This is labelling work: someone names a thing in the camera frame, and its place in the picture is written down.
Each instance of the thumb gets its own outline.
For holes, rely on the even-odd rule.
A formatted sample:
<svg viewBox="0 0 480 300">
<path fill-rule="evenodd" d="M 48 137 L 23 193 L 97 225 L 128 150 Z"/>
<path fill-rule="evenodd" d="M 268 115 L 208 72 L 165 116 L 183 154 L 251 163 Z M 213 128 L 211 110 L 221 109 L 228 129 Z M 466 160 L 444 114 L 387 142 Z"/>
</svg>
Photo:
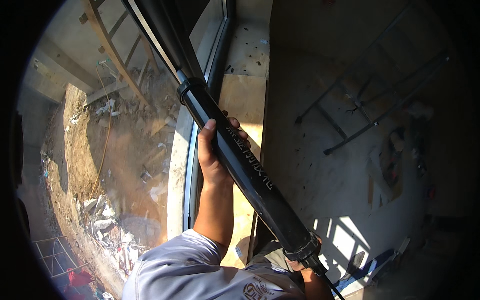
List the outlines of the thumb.
<svg viewBox="0 0 480 300">
<path fill-rule="evenodd" d="M 212 139 L 215 136 L 216 122 L 210 119 L 198 134 L 198 161 L 205 167 L 211 165 L 215 156 L 212 150 Z"/>
</svg>

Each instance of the forearm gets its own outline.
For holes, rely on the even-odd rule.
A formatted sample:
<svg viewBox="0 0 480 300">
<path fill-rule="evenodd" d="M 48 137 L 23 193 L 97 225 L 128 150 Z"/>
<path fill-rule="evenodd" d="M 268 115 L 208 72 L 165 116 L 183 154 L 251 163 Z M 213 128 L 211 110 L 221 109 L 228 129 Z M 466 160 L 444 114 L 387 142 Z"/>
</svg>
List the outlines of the forearm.
<svg viewBox="0 0 480 300">
<path fill-rule="evenodd" d="M 193 230 L 214 240 L 225 256 L 233 232 L 233 182 L 205 183 Z"/>
<path fill-rule="evenodd" d="M 332 292 L 323 279 L 310 269 L 302 270 L 301 274 L 305 282 L 305 297 L 307 300 L 333 300 Z"/>
</svg>

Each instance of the right hand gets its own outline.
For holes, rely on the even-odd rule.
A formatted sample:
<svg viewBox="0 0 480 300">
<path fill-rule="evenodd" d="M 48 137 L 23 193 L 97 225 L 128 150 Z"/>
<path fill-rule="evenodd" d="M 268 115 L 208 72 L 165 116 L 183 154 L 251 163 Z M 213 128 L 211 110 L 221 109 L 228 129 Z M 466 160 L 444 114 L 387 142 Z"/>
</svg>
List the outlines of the right hand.
<svg viewBox="0 0 480 300">
<path fill-rule="evenodd" d="M 238 130 L 240 122 L 236 118 L 228 118 L 230 125 Z M 245 131 L 238 130 L 238 135 L 250 148 L 250 142 L 247 140 L 248 134 Z M 204 175 L 204 185 L 222 185 L 233 184 L 233 179 L 227 170 L 220 164 L 218 158 L 212 149 L 212 139 L 216 133 L 216 122 L 214 119 L 208 120 L 204 128 L 198 134 L 198 162 Z"/>
<path fill-rule="evenodd" d="M 322 239 L 316 234 L 315 236 L 317 237 L 319 243 L 318 248 L 315 250 L 315 255 L 318 255 L 320 253 L 320 248 L 322 247 Z M 288 258 L 285 258 L 285 261 L 292 267 L 293 271 L 300 271 L 302 273 L 312 271 L 310 268 L 305 268 L 305 266 L 301 262 L 291 261 Z"/>
</svg>

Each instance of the yellow cable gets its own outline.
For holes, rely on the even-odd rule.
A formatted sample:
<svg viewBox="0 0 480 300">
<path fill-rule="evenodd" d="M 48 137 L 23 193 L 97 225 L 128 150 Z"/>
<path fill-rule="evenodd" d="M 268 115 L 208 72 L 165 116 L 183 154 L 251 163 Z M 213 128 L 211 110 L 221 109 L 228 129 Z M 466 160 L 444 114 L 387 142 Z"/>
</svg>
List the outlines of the yellow cable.
<svg viewBox="0 0 480 300">
<path fill-rule="evenodd" d="M 98 75 L 98 78 L 100 79 L 100 82 L 102 83 L 103 90 L 105 91 L 105 96 L 107 96 L 108 112 L 109 112 L 110 116 L 108 118 L 108 132 L 107 132 L 107 139 L 105 140 L 105 147 L 103 147 L 102 162 L 100 163 L 100 168 L 98 169 L 98 174 L 97 174 L 96 179 L 95 179 L 95 184 L 93 185 L 92 192 L 90 193 L 90 197 L 88 199 L 92 198 L 93 192 L 96 188 L 96 184 L 98 183 L 98 179 L 100 178 L 100 172 L 102 171 L 103 160 L 105 159 L 105 152 L 107 151 L 108 138 L 110 137 L 110 127 L 111 127 L 111 124 L 112 124 L 112 109 L 111 109 L 111 105 L 110 105 L 110 99 L 108 98 L 107 89 L 103 85 L 102 78 L 100 78 L 100 74 L 98 73 L 98 66 L 95 66 L 95 69 L 96 69 L 96 74 Z"/>
</svg>

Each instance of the dirt ground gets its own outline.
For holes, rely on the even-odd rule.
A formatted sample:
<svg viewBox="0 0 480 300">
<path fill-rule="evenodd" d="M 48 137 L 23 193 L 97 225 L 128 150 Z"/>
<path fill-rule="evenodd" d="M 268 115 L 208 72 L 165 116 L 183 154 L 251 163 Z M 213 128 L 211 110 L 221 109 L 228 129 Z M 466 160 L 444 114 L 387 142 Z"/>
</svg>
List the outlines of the dirt ground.
<svg viewBox="0 0 480 300">
<path fill-rule="evenodd" d="M 129 87 L 109 94 L 115 100 L 114 111 L 120 115 L 111 118 L 105 159 L 93 194 L 108 133 L 108 111 L 96 113 L 106 106 L 105 97 L 84 109 L 85 93 L 69 84 L 42 148 L 42 173 L 60 229 L 73 252 L 90 263 L 87 269 L 116 299 L 121 298 L 128 277 L 115 258 L 121 244 L 116 243 L 121 239 L 119 230 L 123 236 L 127 232 L 135 236 L 138 255 L 167 240 L 167 193 L 160 192 L 154 201 L 150 190 L 162 190 L 168 184 L 180 103 L 166 71 L 148 75 L 143 91 L 150 103 L 144 109 L 139 109 L 139 101 Z M 101 195 L 107 196 L 107 205 L 114 211 L 110 217 L 114 224 L 101 230 L 108 236 L 106 240 L 92 232 L 92 224 L 108 218 L 101 215 L 101 210 L 84 211 L 84 201 Z"/>
</svg>

